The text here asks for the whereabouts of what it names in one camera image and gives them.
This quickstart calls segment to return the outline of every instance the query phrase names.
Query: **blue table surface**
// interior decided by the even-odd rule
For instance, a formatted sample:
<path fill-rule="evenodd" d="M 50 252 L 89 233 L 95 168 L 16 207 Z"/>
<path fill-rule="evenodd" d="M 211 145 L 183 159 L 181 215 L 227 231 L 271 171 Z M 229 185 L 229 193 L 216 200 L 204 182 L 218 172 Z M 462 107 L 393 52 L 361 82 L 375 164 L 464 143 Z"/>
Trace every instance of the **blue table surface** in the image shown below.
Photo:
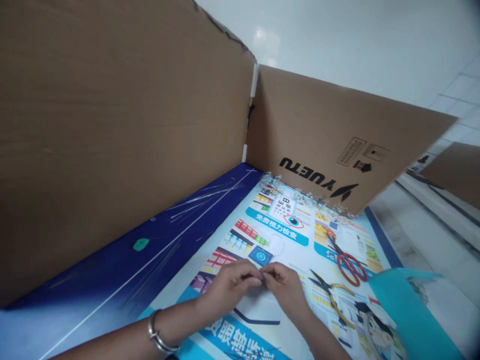
<path fill-rule="evenodd" d="M 258 183 L 242 163 L 0 310 L 0 359 L 48 359 L 134 322 Z M 369 208 L 394 267 L 402 266 Z M 134 243 L 149 239 L 137 252 Z"/>

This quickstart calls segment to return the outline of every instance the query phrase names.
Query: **bangle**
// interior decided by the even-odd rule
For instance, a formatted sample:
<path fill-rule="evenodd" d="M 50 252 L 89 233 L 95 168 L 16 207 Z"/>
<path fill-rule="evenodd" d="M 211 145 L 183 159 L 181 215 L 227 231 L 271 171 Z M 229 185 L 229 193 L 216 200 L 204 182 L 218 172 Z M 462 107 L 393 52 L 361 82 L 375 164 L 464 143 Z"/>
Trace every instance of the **bangle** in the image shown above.
<path fill-rule="evenodd" d="M 163 353 L 164 355 L 171 355 L 173 353 L 176 353 L 180 349 L 180 346 L 168 346 L 160 338 L 159 332 L 154 330 L 155 316 L 159 311 L 160 309 L 157 309 L 150 315 L 150 318 L 148 319 L 148 333 L 150 334 L 150 339 L 153 340 L 156 347 L 158 348 L 158 350 L 160 350 L 161 353 Z"/>

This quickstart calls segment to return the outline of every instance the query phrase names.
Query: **printed logo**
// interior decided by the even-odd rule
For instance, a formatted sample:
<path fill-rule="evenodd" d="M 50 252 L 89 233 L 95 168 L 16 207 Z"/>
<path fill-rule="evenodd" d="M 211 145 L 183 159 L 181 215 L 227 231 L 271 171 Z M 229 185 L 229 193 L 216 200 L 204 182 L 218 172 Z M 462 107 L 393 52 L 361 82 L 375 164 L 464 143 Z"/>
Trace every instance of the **printed logo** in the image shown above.
<path fill-rule="evenodd" d="M 290 160 L 288 157 L 284 157 L 281 162 L 280 166 L 285 169 L 290 170 L 292 173 L 298 174 L 302 178 L 308 179 L 311 182 L 315 181 L 315 184 L 320 185 L 322 188 L 326 188 L 328 191 L 332 191 L 334 188 L 334 184 L 337 182 L 336 180 L 330 180 L 324 184 L 322 182 L 325 180 L 325 176 L 320 172 L 314 172 L 311 168 L 303 166 L 298 172 L 299 167 L 301 166 L 298 162 L 293 165 L 293 161 Z M 336 198 L 341 195 L 341 201 L 345 201 L 348 197 L 352 194 L 352 189 L 356 188 L 359 184 L 352 184 L 347 186 L 342 186 L 336 189 L 331 195 L 330 198 Z"/>

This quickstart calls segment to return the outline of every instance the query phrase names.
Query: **red scissors handle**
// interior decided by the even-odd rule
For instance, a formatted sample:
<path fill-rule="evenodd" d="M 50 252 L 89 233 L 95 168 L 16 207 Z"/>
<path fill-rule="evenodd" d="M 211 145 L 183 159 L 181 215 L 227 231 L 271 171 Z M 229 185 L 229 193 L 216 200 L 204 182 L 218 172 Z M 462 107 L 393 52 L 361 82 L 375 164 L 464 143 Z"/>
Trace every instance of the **red scissors handle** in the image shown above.
<path fill-rule="evenodd" d="M 352 264 L 352 261 L 357 264 L 358 268 L 361 270 L 361 274 L 358 272 L 357 268 Z M 346 268 L 349 270 L 351 275 L 353 276 L 352 280 L 344 271 L 342 267 L 342 262 L 345 263 Z M 338 256 L 336 257 L 336 263 L 338 264 L 338 268 L 340 269 L 341 274 L 343 277 L 354 287 L 359 287 L 360 286 L 360 280 L 363 282 L 366 282 L 368 280 L 367 273 L 365 272 L 364 267 L 360 262 L 354 258 L 352 255 L 348 253 L 339 253 Z"/>

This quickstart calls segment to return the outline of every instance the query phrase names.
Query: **cardboard panel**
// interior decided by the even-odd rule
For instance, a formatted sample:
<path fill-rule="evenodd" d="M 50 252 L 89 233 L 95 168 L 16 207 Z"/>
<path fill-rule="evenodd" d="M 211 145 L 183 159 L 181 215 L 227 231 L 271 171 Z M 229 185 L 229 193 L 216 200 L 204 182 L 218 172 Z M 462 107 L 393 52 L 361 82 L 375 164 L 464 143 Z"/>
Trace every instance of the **cardboard panel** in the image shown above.
<path fill-rule="evenodd" d="M 353 214 L 456 120 L 263 65 L 253 103 L 247 163 Z"/>
<path fill-rule="evenodd" d="M 0 303 L 242 159 L 255 58 L 191 0 L 0 11 Z"/>
<path fill-rule="evenodd" d="M 454 142 L 421 174 L 470 205 L 480 209 L 480 147 Z"/>

